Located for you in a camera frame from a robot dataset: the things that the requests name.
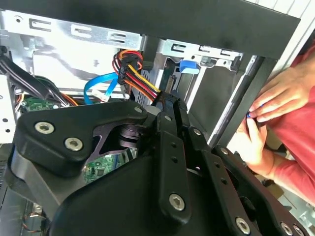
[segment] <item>screw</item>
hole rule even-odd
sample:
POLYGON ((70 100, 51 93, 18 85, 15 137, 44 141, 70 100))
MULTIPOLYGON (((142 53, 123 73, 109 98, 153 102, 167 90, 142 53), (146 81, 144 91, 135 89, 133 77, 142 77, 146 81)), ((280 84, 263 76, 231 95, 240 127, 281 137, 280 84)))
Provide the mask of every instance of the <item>screw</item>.
POLYGON ((196 135, 201 135, 201 132, 198 129, 193 129, 196 135))
POLYGON ((223 154, 228 155, 228 152, 225 148, 221 148, 221 151, 223 152, 223 154))
POLYGON ((299 236, 304 236, 303 231, 299 227, 297 227, 296 225, 293 225, 293 227, 299 236))
POLYGON ((289 228, 289 226, 286 223, 281 222, 281 227, 283 228, 283 230, 286 232, 287 235, 289 236, 293 235, 292 230, 289 228))
POLYGON ((237 227, 240 229, 240 231, 242 231, 243 234, 249 235, 251 233, 251 229, 244 219, 237 217, 235 219, 235 222, 237 227))
POLYGON ((54 126, 51 123, 43 121, 36 123, 34 128, 42 134, 51 134, 55 130, 54 126))
POLYGON ((79 151, 83 148, 83 143, 78 138, 67 138, 64 145, 71 151, 79 151))
POLYGON ((165 119, 167 119, 168 121, 172 121, 172 117, 169 117, 169 116, 164 116, 165 119))
POLYGON ((178 211, 182 211, 185 208, 184 200, 176 193, 172 193, 169 196, 169 203, 171 203, 172 207, 174 207, 178 211))
POLYGON ((135 110, 136 112, 142 113, 142 110, 141 110, 140 108, 138 108, 138 107, 135 107, 134 110, 135 110))

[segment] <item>wire bundle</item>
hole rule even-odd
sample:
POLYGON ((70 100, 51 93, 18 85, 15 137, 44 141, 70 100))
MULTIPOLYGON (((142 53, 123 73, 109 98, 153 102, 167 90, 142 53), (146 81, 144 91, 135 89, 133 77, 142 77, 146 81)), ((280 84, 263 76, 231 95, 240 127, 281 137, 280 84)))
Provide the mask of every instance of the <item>wire bundle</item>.
MULTIPOLYGON (((3 55, 0 56, 0 71, 8 73, 12 84, 33 97, 60 103, 63 107, 78 105, 72 98, 61 93, 51 80, 42 76, 33 77, 3 55)), ((18 97, 17 109, 19 109, 23 98, 23 94, 18 97)))
MULTIPOLYGON (((137 60, 138 70, 142 68, 143 57, 139 52, 123 50, 116 53, 113 58, 112 65, 117 74, 119 74, 123 60, 126 58, 137 60)), ((125 73, 124 82, 144 94, 150 101, 154 101, 160 90, 140 75, 131 64, 128 64, 126 68, 127 72, 125 73)))

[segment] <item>black panel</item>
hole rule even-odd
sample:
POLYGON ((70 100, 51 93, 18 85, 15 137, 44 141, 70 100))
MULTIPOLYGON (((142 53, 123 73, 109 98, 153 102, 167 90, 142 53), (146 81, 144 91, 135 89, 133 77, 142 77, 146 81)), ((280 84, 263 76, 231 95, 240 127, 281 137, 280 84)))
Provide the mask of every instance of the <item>black panel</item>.
POLYGON ((0 8, 274 59, 299 23, 243 0, 2 0, 0 8))

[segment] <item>blue plastic tab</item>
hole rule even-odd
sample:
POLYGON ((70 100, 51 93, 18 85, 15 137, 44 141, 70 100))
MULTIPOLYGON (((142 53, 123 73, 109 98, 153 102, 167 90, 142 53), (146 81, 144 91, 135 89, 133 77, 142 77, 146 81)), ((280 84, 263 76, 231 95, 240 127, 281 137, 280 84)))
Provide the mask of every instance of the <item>blue plastic tab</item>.
POLYGON ((179 63, 179 71, 184 74, 193 74, 196 75, 199 73, 198 64, 195 61, 191 60, 182 60, 179 63))

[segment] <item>yellow wire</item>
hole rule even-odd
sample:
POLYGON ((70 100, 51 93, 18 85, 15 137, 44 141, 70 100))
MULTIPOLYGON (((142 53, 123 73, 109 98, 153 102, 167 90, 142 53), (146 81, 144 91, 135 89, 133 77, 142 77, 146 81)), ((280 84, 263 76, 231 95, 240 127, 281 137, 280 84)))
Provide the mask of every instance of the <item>yellow wire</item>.
POLYGON ((148 86, 150 86, 155 91, 160 92, 160 90, 157 87, 155 87, 153 84, 151 84, 149 81, 147 81, 146 78, 144 78, 142 75, 140 75, 131 65, 128 65, 128 67, 133 71, 133 73, 135 73, 135 75, 139 79, 141 79, 143 82, 145 82, 148 86))

